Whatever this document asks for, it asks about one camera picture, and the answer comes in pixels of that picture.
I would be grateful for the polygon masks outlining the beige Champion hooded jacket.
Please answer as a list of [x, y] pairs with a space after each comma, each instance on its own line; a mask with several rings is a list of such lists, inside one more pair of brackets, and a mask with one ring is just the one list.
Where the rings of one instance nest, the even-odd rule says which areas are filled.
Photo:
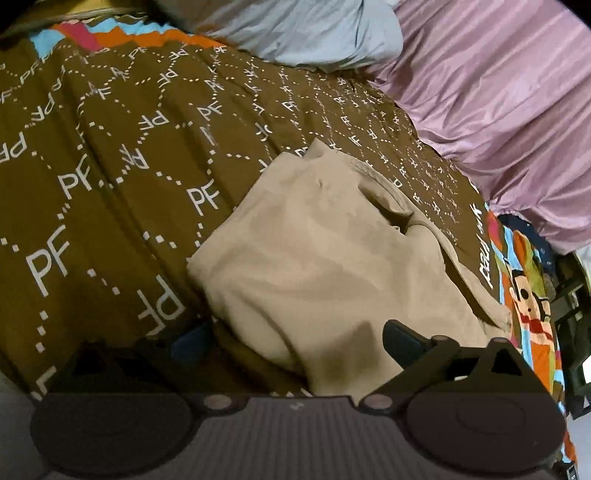
[[360, 399], [401, 372], [396, 319], [469, 347], [512, 316], [447, 237], [381, 173], [320, 140], [280, 154], [190, 258], [212, 314], [316, 396]]

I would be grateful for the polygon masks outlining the dark blue cloth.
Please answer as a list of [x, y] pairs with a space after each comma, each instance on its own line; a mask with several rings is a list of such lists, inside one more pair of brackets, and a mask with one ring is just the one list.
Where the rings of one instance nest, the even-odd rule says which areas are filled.
[[519, 231], [528, 238], [531, 245], [540, 255], [541, 266], [545, 273], [549, 275], [554, 275], [556, 273], [554, 250], [531, 223], [513, 214], [501, 214], [498, 219], [504, 226], [511, 230]]

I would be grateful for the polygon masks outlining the black mesh office chair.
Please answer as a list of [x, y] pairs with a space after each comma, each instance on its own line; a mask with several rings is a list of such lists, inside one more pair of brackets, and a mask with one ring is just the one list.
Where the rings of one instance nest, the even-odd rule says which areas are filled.
[[555, 257], [556, 297], [565, 307], [554, 320], [565, 380], [565, 405], [574, 420], [590, 413], [590, 288], [583, 265], [574, 253]]

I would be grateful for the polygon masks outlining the brown cartoon print bedspread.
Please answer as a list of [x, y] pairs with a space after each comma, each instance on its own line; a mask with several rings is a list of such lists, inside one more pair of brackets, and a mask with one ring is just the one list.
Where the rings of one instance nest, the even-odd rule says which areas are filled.
[[78, 345], [195, 323], [187, 258], [283, 151], [384, 174], [503, 305], [550, 292], [528, 238], [353, 73], [273, 65], [144, 15], [1, 41], [1, 373], [41, 400]]

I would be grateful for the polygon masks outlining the pink satin curtain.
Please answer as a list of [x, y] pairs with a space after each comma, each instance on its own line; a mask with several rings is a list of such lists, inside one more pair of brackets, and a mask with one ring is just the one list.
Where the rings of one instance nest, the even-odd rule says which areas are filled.
[[559, 253], [590, 242], [590, 30], [559, 1], [403, 1], [370, 71], [497, 214]]

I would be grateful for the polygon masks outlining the grey bundled duvet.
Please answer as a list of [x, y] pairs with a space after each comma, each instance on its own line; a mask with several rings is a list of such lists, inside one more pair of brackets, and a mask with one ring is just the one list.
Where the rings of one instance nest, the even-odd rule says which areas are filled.
[[184, 30], [267, 62], [325, 72], [393, 60], [404, 39], [396, 1], [159, 1]]

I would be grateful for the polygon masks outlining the floral bed sheet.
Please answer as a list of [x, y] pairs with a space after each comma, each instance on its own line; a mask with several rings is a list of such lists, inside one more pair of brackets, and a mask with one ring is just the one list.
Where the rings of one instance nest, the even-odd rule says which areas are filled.
[[147, 1], [2, 1], [1, 36], [35, 31], [61, 21], [142, 11]]

